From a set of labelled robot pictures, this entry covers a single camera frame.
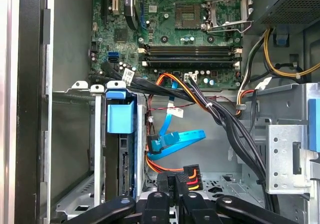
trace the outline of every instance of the blue sata port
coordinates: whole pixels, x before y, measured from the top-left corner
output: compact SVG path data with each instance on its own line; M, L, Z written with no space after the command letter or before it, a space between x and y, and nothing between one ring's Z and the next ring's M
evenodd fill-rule
M110 63L118 63L119 62L119 52L108 52L108 61Z
M117 57L117 58L119 58L119 52L108 52L108 57Z

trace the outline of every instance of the cable label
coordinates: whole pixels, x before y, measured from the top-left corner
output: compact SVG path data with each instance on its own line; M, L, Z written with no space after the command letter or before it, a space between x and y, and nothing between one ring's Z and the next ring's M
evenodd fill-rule
M127 86L130 86L135 72L131 71L128 68L125 68L124 70L125 71L123 72L122 81L124 81Z
M184 110L181 108L173 108L174 106L175 106L174 103L169 100L168 109L166 110L166 113L174 115L178 118L183 118L184 117Z

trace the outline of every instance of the green circuit board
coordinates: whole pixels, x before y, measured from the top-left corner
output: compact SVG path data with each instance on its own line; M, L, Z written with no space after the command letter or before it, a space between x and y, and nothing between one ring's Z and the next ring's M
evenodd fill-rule
M150 81L156 81L162 72L195 73L198 71L197 83L201 89L237 89L238 82L234 68L151 68L142 65L139 59L139 44L150 46L233 46L241 47L241 34L238 32L221 32L208 35L200 28L202 19L206 15L201 4L205 0L141 0L139 30L133 31L128 27L123 15L124 0L119 0L119 14L110 13L107 22L102 19L102 0L93 0L92 43L98 50L96 60L92 62L93 72L101 70L101 63L108 59L109 52L118 52L118 63L115 68L123 73L124 67L135 68L135 75L142 76ZM241 15L239 0L217 5L217 20L224 23L226 20L239 20ZM213 80L211 85L205 80Z

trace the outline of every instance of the motherboard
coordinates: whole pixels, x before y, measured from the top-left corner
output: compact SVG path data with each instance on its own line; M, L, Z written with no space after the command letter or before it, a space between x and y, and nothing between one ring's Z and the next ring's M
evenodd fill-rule
M93 0L92 73L109 62L156 82L165 72L183 81L191 76L201 89L240 85L240 32L206 32L207 0ZM241 19L240 0L218 2L216 21ZM170 87L170 80L164 86Z

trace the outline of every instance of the screw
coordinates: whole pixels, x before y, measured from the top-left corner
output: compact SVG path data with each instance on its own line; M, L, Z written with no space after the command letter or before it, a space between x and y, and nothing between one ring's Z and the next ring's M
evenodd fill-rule
M162 194L161 194L161 193L155 193L155 194L154 194L154 197L155 197L155 198L162 198Z
M122 204L126 204L126 203L129 203L130 202L130 200L128 199L128 198L123 198L122 200L121 200L121 203Z
M196 198L197 197L197 195L195 193L189 193L188 196L191 197L191 198Z
M222 198L222 201L228 204L232 203L232 200L230 198Z

